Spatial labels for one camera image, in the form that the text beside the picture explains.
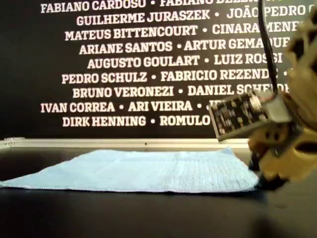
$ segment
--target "wire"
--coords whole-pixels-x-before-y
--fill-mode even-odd
[[[268,37],[267,29],[266,29],[266,20],[264,16],[264,8],[265,3],[262,0],[258,1],[258,9],[259,9],[259,29],[260,34],[264,46],[264,53],[266,55],[266,62],[267,62],[267,69],[268,69],[268,75],[271,79],[272,83],[272,89],[273,89],[273,95],[270,97],[270,99],[274,99],[277,96],[278,93],[278,87],[277,87],[277,69],[274,62],[274,56],[273,56],[273,49],[271,42]]]

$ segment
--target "white bar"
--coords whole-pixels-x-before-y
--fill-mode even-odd
[[[247,139],[24,139],[9,138],[11,148],[104,148],[142,150],[248,149]]]

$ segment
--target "table surface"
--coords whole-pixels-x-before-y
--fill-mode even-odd
[[[0,151],[0,180],[93,149]],[[239,155],[248,160],[248,153]],[[0,237],[315,238],[317,173],[276,193],[154,194],[0,189]]]

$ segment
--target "cloth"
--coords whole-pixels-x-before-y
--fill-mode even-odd
[[[258,177],[230,148],[212,152],[96,150],[2,187],[111,192],[212,193],[253,190]]]

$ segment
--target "black wall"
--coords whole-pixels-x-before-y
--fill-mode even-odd
[[[125,2],[140,2],[145,0],[131,0]],[[162,3],[177,3],[179,6],[161,6]],[[108,10],[92,10],[93,1],[89,1],[90,9],[88,11],[77,12],[59,12],[52,13],[50,3],[57,1],[44,0],[2,0],[1,1],[1,31],[0,31],[0,135],[5,137],[27,137],[27,138],[213,138],[214,132],[211,124],[209,124],[209,114],[206,109],[210,100],[221,100],[234,93],[242,93],[246,85],[255,85],[258,89],[269,89],[269,80],[267,73],[263,75],[249,74],[251,70],[263,72],[266,64],[259,57],[264,51],[261,44],[250,44],[254,40],[256,43],[260,38],[257,31],[257,18],[250,12],[257,13],[257,2],[245,0],[214,0],[205,1],[201,5],[186,5],[187,2],[200,2],[199,0],[183,0],[183,1],[160,1],[156,0],[155,4],[151,4],[150,0],[146,0],[146,6],[143,8],[129,9],[108,9]],[[41,7],[42,3],[46,3],[46,7]],[[284,51],[285,44],[294,34],[295,26],[303,20],[314,3],[313,0],[280,0],[267,1],[268,11],[267,24],[269,25],[269,35],[275,38],[273,49],[276,54]],[[231,9],[235,9],[237,14],[243,14],[245,18],[230,18]],[[174,12],[172,16],[185,13],[188,14],[186,19],[179,21],[162,21],[147,22],[150,12]],[[81,16],[100,15],[104,19],[104,15],[112,14],[132,14],[141,13],[145,21],[140,23],[123,23],[123,24],[99,24],[97,25],[81,25]],[[218,25],[234,26],[236,32],[218,33]],[[143,36],[150,31],[154,31],[155,27],[165,27],[166,32],[173,26],[186,29],[180,36],[156,36],[156,37],[137,37],[131,35],[131,38],[123,38],[114,36],[114,32],[119,29],[143,28]],[[252,32],[241,32],[243,26],[247,26],[246,30]],[[287,31],[287,26],[291,26],[291,31]],[[81,39],[84,33],[80,31],[96,30],[103,32],[103,39]],[[72,39],[66,32],[74,31]],[[185,47],[193,46],[198,40],[212,40],[222,42],[225,49],[201,49],[186,50]],[[164,48],[153,46],[150,51],[130,53],[131,46],[143,42],[154,42],[165,45]],[[88,45],[122,44],[117,53],[111,52],[104,54],[81,54],[81,49],[87,50]],[[228,57],[233,55],[235,59],[229,64],[219,64],[216,55]],[[185,59],[184,56],[190,56],[193,65],[180,64],[179,66],[144,66],[144,60],[155,59],[157,57],[171,56],[173,61],[176,58]],[[89,62],[94,59],[111,58],[139,58],[140,67],[118,67],[118,68],[92,68],[93,64]],[[260,62],[252,63],[250,60],[259,60]],[[277,57],[278,80],[282,90],[287,91],[287,77],[284,72],[289,67],[289,63],[284,57]],[[206,80],[195,81],[163,81],[162,71],[170,71],[170,74],[184,75],[197,70],[213,70],[211,78]],[[105,81],[105,75],[114,72],[140,72],[147,74],[147,80],[141,82],[117,82],[110,83]],[[68,74],[95,74],[99,77],[95,83],[69,84],[63,83],[62,75]],[[236,79],[224,79],[225,76],[238,77]],[[142,91],[145,87],[156,86],[155,97],[131,97],[132,90]],[[207,95],[195,95],[199,92],[199,88],[205,86],[216,88],[214,93],[207,92]],[[108,97],[92,97],[92,98],[76,98],[73,89],[77,91],[85,88],[106,88],[107,92],[112,95]],[[176,109],[173,107],[165,108],[167,111],[155,111],[151,106],[152,103],[157,104],[158,101],[183,101],[186,107]],[[72,112],[71,103],[95,103],[100,106],[100,102],[106,103],[106,109],[101,112]],[[133,103],[137,105],[148,106],[148,111],[141,111],[142,108],[134,108],[138,111],[132,111]],[[59,108],[61,111],[48,112],[50,104],[65,105]],[[109,126],[114,123],[114,117],[145,117],[145,121],[140,121],[139,126]],[[184,120],[181,125],[164,125],[165,118],[173,122],[179,116],[196,116],[197,121]],[[89,126],[65,126],[63,118],[88,117]],[[93,117],[103,118],[102,126],[93,125]]]

